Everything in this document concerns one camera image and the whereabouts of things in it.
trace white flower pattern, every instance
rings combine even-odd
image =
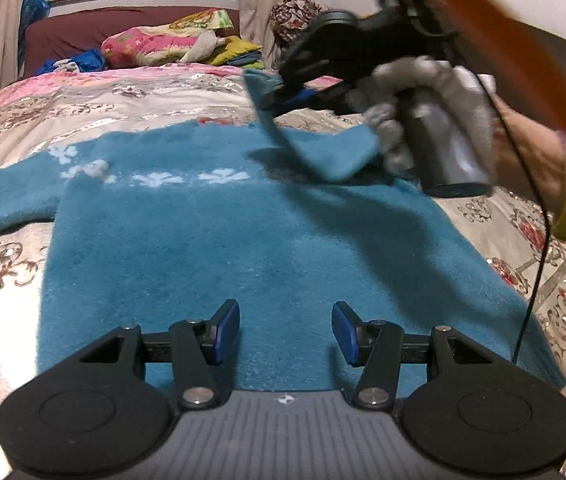
[[[82,172],[87,176],[102,180],[105,184],[114,184],[118,178],[115,175],[108,174],[108,169],[107,161],[98,158],[84,166],[72,166],[69,170],[61,173],[61,178],[74,178],[77,173]]]
[[[58,159],[61,165],[69,164],[72,158],[77,155],[76,146],[50,146],[49,154]]]
[[[133,180],[138,180],[141,186],[160,187],[163,184],[181,184],[183,178],[173,176],[171,173],[149,173],[147,175],[135,174]]]
[[[249,177],[244,171],[236,173],[232,168],[218,168],[212,173],[201,173],[198,175],[199,180],[207,180],[210,184],[227,184],[235,180],[246,180]]]

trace gray glove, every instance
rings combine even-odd
[[[485,74],[480,78],[490,93],[494,93],[494,78]],[[396,120],[395,95],[423,86],[442,97],[448,110],[469,134],[483,167],[494,177],[493,111],[482,87],[466,68],[453,68],[447,61],[428,57],[404,57],[378,66],[348,95],[349,103],[364,113],[368,126],[378,136],[388,173],[400,177],[414,175],[414,159],[405,142],[403,128]]]

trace black cable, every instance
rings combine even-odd
[[[440,32],[428,31],[423,26],[420,20],[420,15],[418,13],[418,10],[416,10],[416,7],[413,4],[413,0],[406,0],[406,1],[407,1],[406,12],[410,17],[410,22],[412,23],[412,26],[415,28],[415,30],[418,31],[421,35],[423,35],[423,37],[429,38],[430,40],[445,40],[440,42],[441,43],[440,46],[442,47],[443,51],[447,54],[448,62],[450,62],[452,66],[457,64],[457,62],[458,64],[462,64],[476,78],[476,81],[480,85],[480,88],[483,90],[483,93],[485,94],[485,97],[490,103],[490,106],[492,107],[494,113],[498,117],[500,124],[503,126],[503,130],[505,131],[505,136],[508,138],[508,143],[512,147],[512,150],[514,151],[514,154],[516,155],[516,158],[518,159],[518,162],[521,165],[523,173],[529,183],[529,187],[532,189],[532,194],[534,195],[534,198],[536,199],[538,205],[541,208],[541,214],[543,215],[543,223],[545,226],[545,240],[543,244],[543,249],[541,250],[541,256],[538,261],[538,271],[536,272],[534,286],[532,288],[532,293],[529,297],[527,310],[525,311],[525,317],[523,319],[523,323],[521,324],[521,328],[518,332],[518,337],[516,338],[514,349],[512,350],[511,361],[514,364],[516,364],[518,362],[518,355],[520,354],[520,349],[523,343],[525,332],[527,331],[529,321],[532,318],[532,314],[534,312],[534,302],[536,301],[536,297],[538,295],[538,289],[541,286],[541,278],[543,277],[543,267],[545,264],[545,260],[547,258],[547,253],[549,252],[550,249],[550,239],[552,234],[550,232],[550,217],[549,214],[547,213],[547,206],[545,205],[545,200],[541,195],[541,191],[538,189],[536,181],[532,176],[532,172],[530,171],[525,161],[525,158],[523,157],[520,150],[518,149],[518,146],[516,145],[516,141],[514,140],[514,136],[512,135],[512,132],[508,127],[508,124],[505,122],[505,119],[503,118],[503,115],[500,113],[500,110],[498,110],[498,107],[496,106],[494,99],[492,98],[490,92],[485,86],[485,83],[483,83],[479,75],[476,72],[474,72],[474,70],[471,69],[464,55],[461,53],[460,49],[458,48],[455,41],[457,34],[455,32],[445,32],[443,30],[441,30]],[[450,53],[448,52],[448,50],[445,48],[446,46],[449,46],[451,48],[452,50],[451,56],[449,55]]]
[[[547,206],[545,205],[545,200],[543,199],[543,196],[541,195],[541,191],[538,189],[536,181],[534,180],[534,177],[532,176],[532,172],[530,171],[522,153],[518,149],[518,146],[516,145],[516,141],[514,140],[514,136],[512,135],[512,132],[510,131],[510,129],[508,127],[508,124],[506,123],[505,119],[503,118],[503,115],[500,113],[500,110],[498,110],[498,107],[496,106],[494,99],[490,95],[490,92],[487,90],[485,83],[483,83],[483,81],[480,79],[479,75],[476,72],[474,72],[474,70],[472,70],[468,66],[466,59],[464,59],[464,56],[460,53],[460,51],[459,51],[458,47],[456,46],[456,44],[454,43],[453,39],[451,39],[451,42],[452,42],[452,46],[454,47],[454,50],[456,51],[456,55],[458,56],[458,59],[464,61],[464,63],[463,63],[464,67],[466,67],[467,70],[472,72],[472,74],[476,78],[476,81],[478,81],[480,87],[482,88],[483,92],[485,93],[485,97],[487,98],[488,102],[490,103],[490,106],[492,107],[492,109],[496,113],[496,116],[498,117],[500,124],[503,126],[503,130],[505,131],[505,136],[508,138],[509,145],[512,147],[512,150],[514,151],[514,154],[516,155],[516,158],[518,159],[518,162],[521,165],[521,169],[523,170],[523,173],[525,174],[525,177],[526,177],[526,179],[529,183],[529,187],[532,189],[532,194],[534,195],[536,202],[540,206],[541,214],[543,215],[543,223],[544,223],[544,226],[545,226],[545,241],[544,241],[544,244],[543,244],[543,249],[541,250],[541,257],[539,258],[539,261],[538,261],[538,271],[536,272],[536,278],[534,280],[534,286],[532,288],[532,293],[529,297],[529,303],[527,304],[527,310],[525,311],[525,317],[523,319],[523,323],[521,325],[521,328],[518,332],[518,338],[516,339],[516,343],[515,343],[514,349],[512,351],[511,361],[514,364],[516,364],[518,362],[518,355],[520,354],[520,349],[521,349],[521,345],[523,343],[523,337],[525,336],[525,331],[527,330],[527,327],[529,325],[529,320],[532,318],[532,313],[534,312],[534,302],[536,301],[536,297],[538,295],[538,289],[541,286],[541,278],[543,277],[543,267],[544,267],[544,264],[545,264],[545,260],[547,258],[547,253],[550,249],[550,239],[551,239],[551,236],[552,236],[552,234],[550,232],[550,217],[549,217],[549,214],[547,213]]]

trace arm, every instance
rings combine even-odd
[[[496,104],[547,207],[555,215],[554,235],[566,241],[566,143],[557,132],[515,112],[498,98]],[[500,122],[495,127],[493,150],[498,184],[533,200],[527,179]]]

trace black circular pad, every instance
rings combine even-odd
[[[401,421],[426,454],[479,475],[522,475],[566,456],[566,399],[534,378],[476,384],[443,375],[405,401]]]
[[[38,379],[0,406],[0,445],[15,468],[97,478],[150,454],[167,435],[166,399],[134,376],[98,368]]]

